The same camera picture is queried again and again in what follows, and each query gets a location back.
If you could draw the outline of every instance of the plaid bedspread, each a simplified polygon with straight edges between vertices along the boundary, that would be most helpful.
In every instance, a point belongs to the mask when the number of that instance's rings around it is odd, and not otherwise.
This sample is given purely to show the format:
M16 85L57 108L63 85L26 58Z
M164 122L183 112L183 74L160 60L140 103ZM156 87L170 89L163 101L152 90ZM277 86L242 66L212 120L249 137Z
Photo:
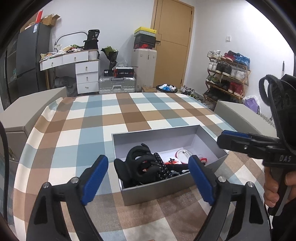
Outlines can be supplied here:
M108 172L86 209L105 241L193 240L210 206L195 186L147 203L124 206L114 169L112 133L201 125L212 137L233 130L194 98L182 94L123 93L60 98L50 104L33 128L22 153L13 192L17 236L25 241L32 207L41 185L80 176L100 154ZM263 195L260 160L229 152L216 172L232 183L255 183ZM228 211L233 215L234 206ZM72 240L78 240L67 207L63 213ZM221 237L227 235L227 219Z

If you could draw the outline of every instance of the human hand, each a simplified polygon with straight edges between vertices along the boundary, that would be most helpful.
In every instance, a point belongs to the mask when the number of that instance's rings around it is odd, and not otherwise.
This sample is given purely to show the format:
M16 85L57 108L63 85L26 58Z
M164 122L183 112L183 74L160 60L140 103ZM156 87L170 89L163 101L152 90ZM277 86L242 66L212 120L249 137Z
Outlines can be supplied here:
M274 180L270 173L270 168L264 168L265 173L265 184L264 188L264 201L269 207L274 207L276 202L279 200L279 195L277 194L279 184ZM296 171L289 172L286 174L285 183L287 186L292 186L290 195L288 197L287 203L296 198Z

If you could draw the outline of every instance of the wooden shoe rack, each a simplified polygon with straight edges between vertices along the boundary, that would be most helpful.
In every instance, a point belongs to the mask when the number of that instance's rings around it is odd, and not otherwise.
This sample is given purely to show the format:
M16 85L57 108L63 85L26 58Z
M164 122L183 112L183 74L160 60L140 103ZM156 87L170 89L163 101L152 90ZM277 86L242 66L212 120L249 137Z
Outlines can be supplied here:
M244 69L246 71L246 73L247 73L246 74L246 77L245 77L244 80L241 81L241 80L238 80L236 78L233 78L233 77L230 77L230 76L227 76L227 75L224 75L224 74L219 74L216 71L207 70L209 76L211 75L211 73L214 73L213 75L221 75L221 77L219 78L220 83L221 83L222 80L227 80L229 82L236 82L236 83L242 84L242 86L243 86L243 93L240 96L237 96L235 94L232 94L232 93L230 93L230 92L228 92L228 91L226 91L226 90L224 90L224 89L218 87L217 85L212 84L212 83L210 83L208 81L205 82L205 84L206 84L206 86L207 86L208 89L210 87L216 88L216 89L218 89L218 90L220 90L220 91L222 91L222 92L224 92L224 93L226 93L226 94L228 94L228 95L230 95L230 96L232 96L234 98L237 98L239 100L239 102L241 103L242 102L242 99L245 97L246 86L249 86L249 75L251 73L251 70L248 70L247 67L244 66L244 65L242 65L242 64L237 64L237 63L230 62L230 61L222 61L222 60L218 60L218 59L215 59L215 58L209 58L209 59L210 60L217 60L217 62L222 62L222 63L225 63L225 64L229 64L231 66L239 67L239 68ZM211 99L207 95L203 94L203 96L204 96L205 100L209 100L209 101L212 101L212 102L215 102L216 103L215 100Z

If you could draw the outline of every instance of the drawer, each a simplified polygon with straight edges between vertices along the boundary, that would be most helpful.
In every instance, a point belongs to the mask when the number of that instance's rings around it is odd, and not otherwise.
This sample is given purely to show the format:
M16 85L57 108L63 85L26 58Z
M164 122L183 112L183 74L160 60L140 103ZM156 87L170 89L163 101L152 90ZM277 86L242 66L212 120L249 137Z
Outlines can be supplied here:
M42 62L42 70L63 65L63 56L52 58Z
M91 73L77 74L76 82L77 84L99 82L99 73L91 72Z
M98 72L99 71L99 61L90 61L77 63L75 65L76 74Z
M77 62L88 61L88 60L89 60L89 52L88 51L70 53L70 54L65 54L63 56L63 63L64 64L77 63Z
M89 92L98 92L99 91L99 82L77 84L78 94L89 93Z

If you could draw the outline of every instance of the open box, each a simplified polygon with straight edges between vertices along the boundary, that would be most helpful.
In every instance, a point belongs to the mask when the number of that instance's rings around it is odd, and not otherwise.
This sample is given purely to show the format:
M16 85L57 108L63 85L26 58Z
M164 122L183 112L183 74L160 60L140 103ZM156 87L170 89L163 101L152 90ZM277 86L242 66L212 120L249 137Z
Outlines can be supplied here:
M112 134L112 140L115 158L123 161L129 150L141 143L146 144L152 153L159 153L164 162L168 161L166 157L174 156L179 149L189 150L193 155L202 155L207 158L206 167L214 172L228 155L200 125ZM131 188L125 188L121 180L119 183L124 204L129 206L189 188L194 185L194 180L187 172L170 179Z

